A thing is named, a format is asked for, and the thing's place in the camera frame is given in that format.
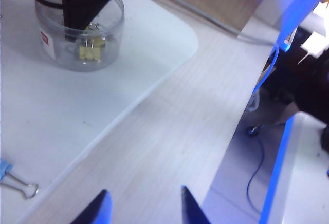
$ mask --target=blue cable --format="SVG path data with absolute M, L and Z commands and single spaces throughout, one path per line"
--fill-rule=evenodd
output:
M 265 150 L 264 150 L 264 145 L 262 143 L 262 141 L 260 139 L 257 139 L 259 145 L 260 145 L 260 148 L 261 148 L 261 161 L 257 167 L 257 169 L 255 170 L 255 172 L 252 174 L 251 178 L 249 179 L 248 181 L 248 185 L 247 185 L 247 200 L 248 200 L 248 203 L 250 204 L 250 206 L 252 207 L 252 209 L 258 213 L 259 215 L 262 214 L 262 211 L 260 211 L 259 209 L 257 209 L 255 207 L 255 205 L 252 203 L 251 199 L 250 199 L 250 195 L 249 195 L 249 190 L 250 190 L 250 185 L 251 185 L 251 182 L 252 182 L 252 179 L 255 177 L 255 175 L 258 173 L 259 169 L 262 167 L 263 163 L 264 163 L 264 159 L 265 159 Z
M 263 83 L 265 82 L 265 80 L 267 79 L 267 77 L 269 76 L 269 74 L 271 73 L 274 65 L 277 62 L 277 59 L 278 59 L 278 56 L 279 56 L 279 51 L 280 51 L 279 45 L 277 43 L 275 43 L 274 46 L 273 46 L 273 50 L 271 52 L 271 55 L 272 55 L 273 52 L 275 52 L 275 54 L 274 54 L 274 58 L 273 58 L 273 60 L 272 60 L 272 62 L 270 64 L 270 66 L 269 66 L 269 69 L 265 73 L 265 75 L 263 76 L 263 78 L 261 79 L 261 81 L 256 85 L 255 89 L 253 89 L 253 92 L 252 93 L 255 93 L 263 85 Z

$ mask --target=gray cable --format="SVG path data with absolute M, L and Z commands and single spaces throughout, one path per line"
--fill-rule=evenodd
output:
M 260 38 L 255 38 L 253 36 L 241 33 L 239 30 L 226 25 L 225 23 L 221 22 L 220 20 L 212 17 L 211 15 L 205 13 L 204 11 L 202 11 L 201 9 L 191 5 L 190 3 L 184 1 L 184 0 L 174 0 L 177 3 L 179 3 L 182 7 L 188 9 L 189 11 L 198 14 L 199 16 L 205 18 L 206 20 L 212 22 L 213 24 L 217 25 L 218 27 L 222 28 L 223 30 L 233 34 L 234 36 L 240 36 L 242 38 L 245 38 L 247 40 L 250 40 L 250 42 L 255 43 L 255 44 L 259 44 L 259 45 L 268 45 L 268 46 L 273 46 L 275 47 L 275 45 L 277 45 L 276 42 L 271 42 L 268 40 L 264 40 L 264 39 L 260 39 Z
M 247 200 L 248 200 L 248 203 L 249 205 L 251 206 L 251 208 L 259 215 L 262 214 L 262 211 L 259 210 L 255 205 L 254 203 L 252 202 L 251 198 L 250 198 L 250 186 L 251 186 L 251 182 L 253 180 L 253 178 L 255 177 L 255 175 L 258 173 L 259 169 L 261 169 L 263 163 L 264 163 L 264 160 L 265 160 L 265 149 L 264 149 L 264 145 L 263 145 L 263 142 L 261 141 L 261 139 L 257 139 L 257 142 L 261 148 L 261 160 L 257 166 L 257 169 L 254 171 L 254 173 L 252 174 L 252 176 L 250 177 L 249 181 L 248 181 L 248 184 L 247 184 L 247 190 L 246 190 L 246 195 L 247 195 Z
M 206 20 L 210 21 L 211 23 L 215 24 L 216 26 L 220 27 L 221 29 L 223 29 L 226 32 L 229 32 L 231 35 L 233 36 L 239 36 L 239 38 L 236 38 L 238 40 L 242 40 L 244 42 L 247 43 L 252 43 L 252 44 L 257 44 L 257 45 L 263 45 L 263 46 L 271 46 L 273 47 L 273 51 L 272 53 L 275 53 L 275 57 L 272 60 L 272 63 L 269 67 L 269 69 L 267 70 L 267 73 L 264 75 L 264 77 L 261 79 L 261 81 L 259 82 L 259 84 L 255 87 L 255 89 L 253 90 L 253 92 L 255 92 L 257 89 L 259 89 L 261 87 L 261 85 L 265 82 L 265 80 L 267 79 L 267 77 L 269 76 L 270 72 L 272 71 L 278 55 L 279 55 L 279 45 L 277 42 L 271 42 L 268 40 L 264 40 L 264 39 L 260 39 L 260 38 L 255 38 L 253 36 L 244 34 L 242 32 L 240 32 L 239 30 L 223 23 L 222 21 L 212 17 L 211 15 L 205 13 L 204 11 L 202 11 L 201 9 L 193 6 L 192 4 L 184 1 L 184 0 L 174 0 L 175 2 L 177 2 L 178 4 L 180 4 L 182 7 L 186 8 L 187 10 L 205 18 Z

